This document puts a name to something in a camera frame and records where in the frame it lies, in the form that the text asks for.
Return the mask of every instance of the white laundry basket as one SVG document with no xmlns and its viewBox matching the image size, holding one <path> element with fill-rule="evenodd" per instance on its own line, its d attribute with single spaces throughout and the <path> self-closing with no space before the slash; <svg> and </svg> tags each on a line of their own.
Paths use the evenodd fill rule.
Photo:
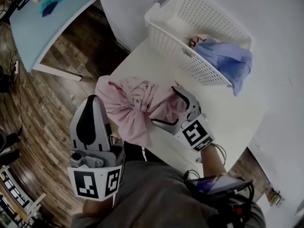
<svg viewBox="0 0 304 228">
<path fill-rule="evenodd" d="M 231 83 L 188 47 L 189 37 L 208 34 L 250 50 L 250 36 L 206 0 L 166 0 L 145 14 L 151 46 L 203 85 Z"/>
</svg>

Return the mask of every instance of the blue garment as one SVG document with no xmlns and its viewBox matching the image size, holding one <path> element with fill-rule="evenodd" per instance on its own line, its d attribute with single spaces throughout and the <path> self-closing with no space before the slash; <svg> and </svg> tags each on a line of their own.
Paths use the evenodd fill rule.
<svg viewBox="0 0 304 228">
<path fill-rule="evenodd" d="M 51 2 L 47 5 L 47 7 L 42 12 L 42 17 L 51 14 L 55 6 L 57 5 L 57 2 Z"/>
<path fill-rule="evenodd" d="M 57 3 L 61 2 L 61 1 L 62 0 L 46 0 L 45 2 L 43 2 L 41 4 L 39 13 L 43 14 L 43 12 L 45 11 L 45 9 L 47 9 L 48 11 L 50 11 L 50 8 L 52 8 L 52 10 L 49 13 L 47 13 L 45 11 L 45 15 L 46 14 L 50 14 L 53 11 L 54 7 L 57 5 Z"/>
<path fill-rule="evenodd" d="M 213 65 L 231 83 L 234 96 L 251 71 L 252 53 L 232 43 L 217 43 L 213 39 L 197 43 L 194 51 Z"/>
</svg>

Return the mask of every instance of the gray shirt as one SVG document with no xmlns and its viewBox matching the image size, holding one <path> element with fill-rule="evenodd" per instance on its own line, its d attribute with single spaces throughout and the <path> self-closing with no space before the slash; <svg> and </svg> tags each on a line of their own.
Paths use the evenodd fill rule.
<svg viewBox="0 0 304 228">
<path fill-rule="evenodd" d="M 243 197 L 232 200 L 241 203 Z M 217 211 L 195 200 L 183 174 L 165 163 L 130 161 L 125 165 L 113 212 L 105 219 L 73 216 L 72 228 L 208 228 Z M 246 228 L 265 228 L 261 209 L 252 204 Z"/>
</svg>

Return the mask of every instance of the phone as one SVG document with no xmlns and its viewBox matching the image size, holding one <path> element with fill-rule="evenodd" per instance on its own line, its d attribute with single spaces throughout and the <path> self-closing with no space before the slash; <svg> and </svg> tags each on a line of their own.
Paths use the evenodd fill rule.
<svg viewBox="0 0 304 228">
<path fill-rule="evenodd" d="M 249 183 L 248 181 L 233 177 L 228 173 L 192 179 L 189 180 L 189 182 L 197 188 L 198 192 L 207 195 L 214 195 L 224 191 L 243 190 Z"/>
</svg>

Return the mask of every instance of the light blue table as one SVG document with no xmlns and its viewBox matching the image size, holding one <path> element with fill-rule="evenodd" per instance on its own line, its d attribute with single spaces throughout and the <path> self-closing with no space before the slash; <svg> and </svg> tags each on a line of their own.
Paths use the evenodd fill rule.
<svg viewBox="0 0 304 228">
<path fill-rule="evenodd" d="M 35 69 L 80 81 L 80 75 L 40 62 L 68 25 L 96 0 L 63 0 L 56 5 L 50 15 L 42 17 L 39 9 L 44 1 L 34 3 L 30 0 L 21 10 L 15 10 L 9 19 L 22 62 L 28 72 Z"/>
</svg>

